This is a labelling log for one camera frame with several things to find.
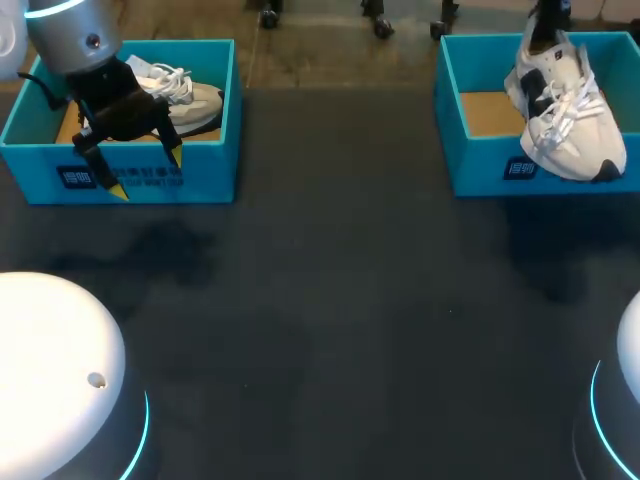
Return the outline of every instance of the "floor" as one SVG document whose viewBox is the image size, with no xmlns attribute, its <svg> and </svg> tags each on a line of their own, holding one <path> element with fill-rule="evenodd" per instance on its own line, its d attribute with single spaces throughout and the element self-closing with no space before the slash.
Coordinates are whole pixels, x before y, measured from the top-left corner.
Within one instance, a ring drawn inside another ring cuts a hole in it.
<svg viewBox="0 0 640 480">
<path fill-rule="evenodd" d="M 396 34 L 380 41 L 360 0 L 284 0 L 281 27 L 258 26 L 259 0 L 107 0 L 126 39 L 233 38 L 249 88 L 424 86 L 435 64 L 429 21 L 440 0 L 389 0 Z M 574 18 L 594 19 L 603 0 L 574 0 Z M 457 32 L 519 31 L 533 0 L 462 0 Z M 35 56 L 30 51 L 25 67 Z M 16 92 L 20 82 L 0 85 Z"/>
</svg>

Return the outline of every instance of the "cable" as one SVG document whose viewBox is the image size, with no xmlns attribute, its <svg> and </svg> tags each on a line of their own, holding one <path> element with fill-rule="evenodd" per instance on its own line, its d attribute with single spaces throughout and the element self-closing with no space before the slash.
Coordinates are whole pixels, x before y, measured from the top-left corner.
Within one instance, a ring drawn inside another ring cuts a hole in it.
<svg viewBox="0 0 640 480">
<path fill-rule="evenodd" d="M 66 98 L 59 98 L 54 95 L 51 89 L 40 80 L 38 77 L 31 75 L 30 73 L 18 72 L 18 77 L 24 78 L 25 80 L 31 80 L 36 83 L 41 89 L 44 96 L 47 98 L 47 103 L 49 104 L 49 108 L 51 110 L 59 110 L 62 107 L 66 107 L 69 103 Z"/>
</svg>

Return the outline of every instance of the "cyan cardboard box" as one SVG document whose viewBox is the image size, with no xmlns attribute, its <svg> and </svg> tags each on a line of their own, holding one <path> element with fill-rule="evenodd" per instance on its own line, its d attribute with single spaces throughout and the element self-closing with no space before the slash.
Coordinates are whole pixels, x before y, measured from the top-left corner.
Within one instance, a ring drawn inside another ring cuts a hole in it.
<svg viewBox="0 0 640 480">
<path fill-rule="evenodd" d="M 435 111 L 456 196 L 640 192 L 640 50 L 624 32 L 569 37 L 578 47 L 586 45 L 596 81 L 623 133 L 628 155 L 624 177 L 611 183 L 577 183 L 534 168 L 520 147 L 521 117 L 513 121 L 513 111 L 496 113 L 495 108 L 468 110 L 474 96 L 491 94 L 495 100 L 504 92 L 522 36 L 452 35 L 440 43 Z M 506 94 L 497 100 L 509 102 Z M 478 135 L 470 124 L 495 128 Z"/>
<path fill-rule="evenodd" d="M 224 90 L 225 103 L 220 140 L 185 139 L 182 170 L 172 167 L 160 142 L 100 144 L 130 198 L 128 203 L 232 202 L 242 121 L 242 86 L 234 41 L 130 41 L 118 57 L 126 60 L 132 54 L 151 63 L 191 70 L 195 82 Z M 52 76 L 39 58 L 31 73 L 56 94 L 66 95 L 62 79 Z M 38 86 L 25 82 L 0 137 L 0 153 L 27 201 L 36 205 L 127 203 L 85 175 L 86 163 L 74 155 L 73 145 L 55 144 L 64 115 L 65 109 L 49 110 Z M 81 178 L 69 182 L 65 175 Z"/>
</svg>

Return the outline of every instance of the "white shoelace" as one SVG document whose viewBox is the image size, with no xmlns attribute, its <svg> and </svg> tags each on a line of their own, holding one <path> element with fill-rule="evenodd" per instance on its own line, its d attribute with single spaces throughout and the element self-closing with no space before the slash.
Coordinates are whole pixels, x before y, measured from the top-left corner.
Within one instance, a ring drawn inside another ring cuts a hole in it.
<svg viewBox="0 0 640 480">
<path fill-rule="evenodd" d="M 162 73 L 154 79 L 158 82 L 157 87 L 145 89 L 148 93 L 162 95 L 173 105 L 189 103 L 192 100 L 193 82 L 188 76 L 191 72 L 185 72 L 182 68 L 173 68 L 164 63 L 154 63 L 152 66 L 161 70 Z"/>
<path fill-rule="evenodd" d="M 541 115 L 541 117 L 552 115 L 549 127 L 541 134 L 542 145 L 549 151 L 555 150 L 567 139 L 577 120 L 605 112 L 604 101 L 599 95 L 600 91 L 593 72 L 590 72 L 581 87 L 570 90 L 558 89 L 554 82 L 551 82 L 545 90 L 554 100 Z M 592 98 L 590 95 L 592 93 L 598 96 Z"/>
</svg>

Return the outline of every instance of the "dark gray table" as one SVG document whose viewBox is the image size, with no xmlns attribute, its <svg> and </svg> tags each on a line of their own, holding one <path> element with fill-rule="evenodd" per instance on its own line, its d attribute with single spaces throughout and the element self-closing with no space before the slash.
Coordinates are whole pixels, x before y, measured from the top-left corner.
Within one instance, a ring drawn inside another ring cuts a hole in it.
<svg viewBox="0 0 640 480">
<path fill-rule="evenodd" d="M 639 197 L 455 200 L 403 90 L 249 92 L 233 206 L 30 208 L 2 168 L 0 269 L 112 310 L 163 480 L 573 478 Z"/>
</svg>

